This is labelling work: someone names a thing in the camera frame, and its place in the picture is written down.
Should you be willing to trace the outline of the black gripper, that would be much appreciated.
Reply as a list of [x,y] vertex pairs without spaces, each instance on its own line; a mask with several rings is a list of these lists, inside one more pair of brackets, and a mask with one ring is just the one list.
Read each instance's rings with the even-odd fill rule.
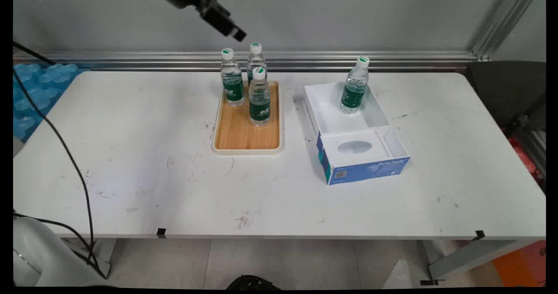
[[231,19],[231,13],[217,0],[197,0],[195,8],[205,22],[224,36],[231,36],[238,42],[246,37],[246,32]]

